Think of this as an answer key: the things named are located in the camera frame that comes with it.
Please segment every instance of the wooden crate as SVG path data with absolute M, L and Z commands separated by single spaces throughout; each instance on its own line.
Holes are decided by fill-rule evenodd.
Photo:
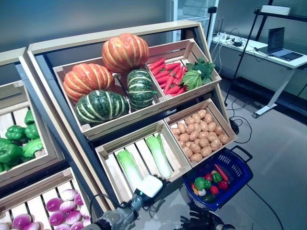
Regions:
M 149 174 L 160 176 L 153 156 L 145 142 L 145 138 L 151 135 L 157 136 L 158 133 L 162 136 L 166 157 L 172 169 L 172 175 L 169 179 L 172 182 L 189 171 L 191 166 L 171 134 L 168 125 L 163 120 L 95 149 L 119 202 L 129 201 L 132 198 L 133 190 L 116 159 L 116 155 L 121 150 L 126 149 L 134 157 L 142 178 Z
M 165 58 L 165 63 L 180 63 L 182 66 L 186 66 L 187 63 L 194 64 L 200 57 L 204 58 L 206 62 L 210 59 L 202 52 L 194 39 L 183 40 L 179 42 L 173 42 L 160 46 L 153 46 L 149 48 L 149 58 L 147 65 Z M 153 81 L 156 85 L 159 85 L 153 74 L 150 71 Z M 216 85 L 220 82 L 221 77 L 214 69 L 211 73 L 211 82 L 202 85 L 194 90 L 187 91 L 178 96 L 172 97 L 171 95 L 164 95 L 167 100 L 167 104 L 170 107 L 175 107 L 178 104 L 189 101 L 193 98 L 201 96 L 207 92 L 212 91 Z
M 190 161 L 187 156 L 185 155 L 185 157 L 188 159 L 188 161 L 190 162 L 192 167 L 195 167 L 196 165 L 202 163 L 203 161 L 205 161 L 207 158 L 209 158 L 210 156 L 212 156 L 213 154 L 215 154 L 216 152 L 218 152 L 219 150 L 221 150 L 222 148 L 224 148 L 226 145 L 228 145 L 229 143 L 233 142 L 236 140 L 237 136 L 234 133 L 234 131 L 232 130 L 232 128 L 230 127 L 230 125 L 227 123 L 227 121 L 225 120 L 225 118 L 222 116 L 222 114 L 220 113 L 220 111 L 216 108 L 216 106 L 214 105 L 213 101 L 211 99 L 208 99 L 204 102 L 198 103 L 190 108 L 187 108 L 185 110 L 182 110 L 176 114 L 173 114 L 167 118 L 165 118 L 165 122 L 171 127 L 171 128 L 176 128 L 177 124 L 179 122 L 184 124 L 184 119 L 190 117 L 191 115 L 193 115 L 194 113 L 197 113 L 199 110 L 201 109 L 205 109 L 207 111 L 207 113 L 209 113 L 212 116 L 212 121 L 214 121 L 217 125 L 220 125 L 224 132 L 228 135 L 229 137 L 229 142 L 227 144 L 222 145 L 219 149 L 217 149 L 216 151 L 213 151 L 211 153 L 211 155 L 202 158 L 201 161 L 199 162 L 195 162 L 195 161 Z
M 0 86 L 0 136 L 6 138 L 6 130 L 12 125 L 26 127 L 24 117 L 28 109 L 32 111 L 44 149 L 36 152 L 34 159 L 1 172 L 0 186 L 7 185 L 64 159 L 62 152 L 53 142 L 46 124 L 32 106 L 31 99 L 21 80 Z
M 120 129 L 121 127 L 127 126 L 129 124 L 133 124 L 146 117 L 150 117 L 160 112 L 159 110 L 160 106 L 157 106 L 157 104 L 160 101 L 164 101 L 165 98 L 163 96 L 163 92 L 161 91 L 160 87 L 156 85 L 155 83 L 153 83 L 153 90 L 157 91 L 157 95 L 153 97 L 153 104 L 151 106 L 148 106 L 138 111 L 131 112 L 131 110 L 129 110 L 129 113 L 127 115 L 124 115 L 117 119 L 110 120 L 108 122 L 99 124 L 94 127 L 90 127 L 89 124 L 81 125 L 77 119 L 77 116 L 74 110 L 74 103 L 66 95 L 64 88 L 63 88 L 65 74 L 71 71 L 74 65 L 80 64 L 80 63 L 87 63 L 87 64 L 94 63 L 94 64 L 98 64 L 102 66 L 104 65 L 101 57 L 98 57 L 98 58 L 85 60 L 81 62 L 70 63 L 70 64 L 63 65 L 63 66 L 57 66 L 57 67 L 54 67 L 53 70 L 55 72 L 55 75 L 61 87 L 61 90 L 63 91 L 64 97 L 71 109 L 71 112 L 74 118 L 77 121 L 77 124 L 80 130 L 89 140 L 92 140 L 96 137 L 105 135 L 106 133 L 110 133 L 112 131 Z M 127 101 L 129 102 L 128 97 L 127 97 L 127 74 L 113 74 L 113 76 L 115 80 L 115 85 L 111 88 L 111 91 L 124 95 Z
M 45 205 L 52 198 L 61 198 L 61 193 L 66 189 L 78 191 L 88 210 L 87 200 L 80 191 L 72 169 L 68 168 L 0 199 L 0 223 L 12 225 L 16 216 L 29 214 L 33 215 L 35 222 L 43 224 L 41 229 L 53 230 L 48 221 L 51 213 L 45 209 Z

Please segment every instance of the desk leg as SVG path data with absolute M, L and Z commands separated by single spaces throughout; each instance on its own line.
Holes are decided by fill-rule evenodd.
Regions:
M 280 94 L 282 93 L 282 91 L 287 86 L 287 84 L 289 83 L 290 79 L 293 77 L 293 75 L 295 73 L 295 69 L 286 69 L 285 71 L 286 71 L 286 73 L 285 73 L 284 83 L 274 93 L 274 95 L 270 99 L 268 105 L 266 105 L 265 107 L 263 107 L 260 110 L 258 110 L 258 111 L 253 113 L 253 115 L 252 115 L 253 118 L 259 117 L 260 115 L 266 113 L 267 111 L 271 110 L 272 108 L 274 108 L 277 105 L 277 104 L 275 104 L 277 98 L 280 96 Z

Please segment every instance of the laptop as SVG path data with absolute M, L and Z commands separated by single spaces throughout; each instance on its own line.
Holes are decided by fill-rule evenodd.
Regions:
M 259 51 L 280 58 L 286 61 L 292 61 L 303 55 L 296 52 L 283 49 L 284 27 L 269 30 L 268 46 L 258 49 Z

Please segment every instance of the white box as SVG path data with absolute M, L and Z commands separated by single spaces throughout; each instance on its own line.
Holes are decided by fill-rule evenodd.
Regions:
M 264 5 L 261 8 L 262 13 L 275 13 L 275 14 L 281 14 L 281 15 L 288 15 L 290 12 L 289 7 L 283 7 L 283 6 L 269 6 Z

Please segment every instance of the potato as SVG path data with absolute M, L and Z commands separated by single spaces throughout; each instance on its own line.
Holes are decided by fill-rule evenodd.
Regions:
M 186 129 L 186 133 L 187 134 L 191 134 L 192 132 L 194 132 L 195 127 L 193 124 L 188 125 L 187 129 Z
M 200 133 L 202 131 L 200 124 L 195 123 L 194 124 L 194 130 Z
M 191 134 L 190 134 L 190 141 L 194 141 L 197 137 L 198 137 L 199 133 L 196 132 L 196 131 L 193 131 Z
M 212 122 L 212 116 L 210 114 L 206 114 L 205 115 L 205 118 L 204 118 L 204 121 L 207 123 L 207 124 L 210 124 Z
M 217 150 L 221 146 L 221 141 L 219 138 L 216 138 L 210 143 L 210 146 L 212 150 Z
M 218 139 L 218 137 L 216 135 L 209 134 L 207 136 L 207 139 L 208 141 L 212 142 L 213 140 Z
M 201 149 L 201 155 L 203 157 L 209 156 L 212 153 L 212 148 L 210 146 L 206 146 Z
M 217 134 L 215 132 L 209 132 L 209 135 L 215 135 L 217 137 Z
M 192 118 L 195 120 L 195 123 L 200 123 L 201 122 L 201 117 L 198 114 L 193 114 Z
M 172 132 L 173 134 L 176 134 L 176 135 L 180 135 L 180 129 L 179 128 L 172 128 Z
M 195 153 L 190 157 L 190 161 L 199 162 L 200 160 L 202 160 L 202 155 L 200 153 Z
M 178 123 L 177 128 L 180 130 L 180 133 L 186 133 L 186 126 L 183 123 Z
M 187 133 L 180 134 L 179 140 L 187 142 L 189 140 L 189 135 Z
M 198 145 L 194 144 L 194 143 L 190 144 L 190 149 L 194 153 L 200 153 L 201 152 L 201 148 Z
M 179 141 L 179 145 L 180 145 L 181 147 L 184 147 L 184 146 L 186 145 L 186 143 L 185 143 L 184 141 L 180 140 L 180 141 Z
M 187 119 L 187 124 L 188 124 L 188 125 L 193 125 L 194 123 L 195 123 L 195 119 L 194 119 L 194 118 L 189 117 L 189 118 Z
M 208 135 L 209 135 L 209 132 L 207 132 L 207 131 L 202 131 L 202 132 L 200 132 L 200 134 L 198 135 L 198 138 L 199 138 L 199 139 L 206 138 Z
M 217 135 L 224 134 L 224 130 L 223 130 L 223 128 L 220 127 L 220 126 L 216 126 L 216 127 L 215 127 L 215 132 L 216 132 Z
M 199 145 L 200 139 L 196 138 L 193 142 L 194 142 L 195 145 Z
M 199 146 L 200 147 L 206 147 L 206 146 L 208 146 L 209 145 L 209 141 L 208 141 L 208 139 L 207 138 L 202 138 L 202 139 L 200 139 L 200 141 L 199 141 Z
M 208 131 L 209 130 L 209 127 L 208 127 L 208 124 L 206 122 L 200 122 L 200 126 L 201 126 L 201 129 L 202 131 Z
M 216 123 L 215 122 L 211 122 L 208 124 L 208 130 L 209 132 L 213 132 L 216 128 Z
M 187 141 L 186 142 L 186 146 L 188 146 L 189 148 L 190 148 L 190 145 L 192 144 L 192 142 L 191 141 Z
M 200 116 L 201 119 L 203 119 L 205 117 L 206 113 L 207 113 L 206 110 L 201 109 L 201 110 L 198 111 L 197 114 Z
M 226 134 L 221 134 L 218 138 L 223 144 L 227 144 L 229 142 L 229 137 Z
M 188 158 L 190 158 L 193 155 L 192 150 L 188 146 L 183 147 L 183 151 Z

